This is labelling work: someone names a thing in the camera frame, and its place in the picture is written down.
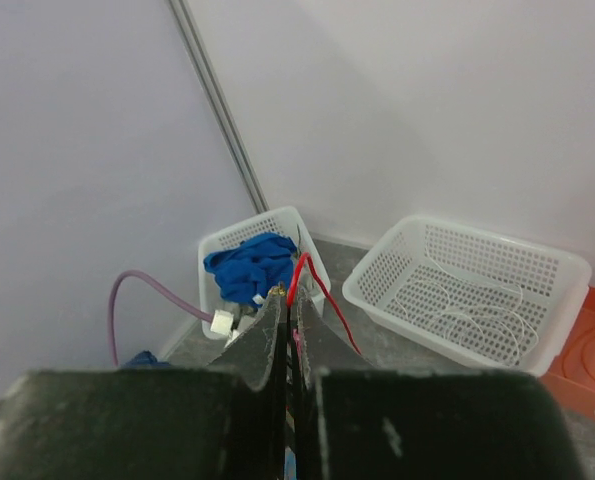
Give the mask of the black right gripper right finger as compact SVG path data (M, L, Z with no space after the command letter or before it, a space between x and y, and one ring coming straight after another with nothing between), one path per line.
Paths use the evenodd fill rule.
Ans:
M534 376L372 366L291 300L301 479L581 479L561 411Z

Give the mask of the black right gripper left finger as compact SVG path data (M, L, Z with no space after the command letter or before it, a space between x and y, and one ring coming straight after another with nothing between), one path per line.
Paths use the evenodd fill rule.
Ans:
M0 479L279 479L287 308L202 368L30 371L0 399Z

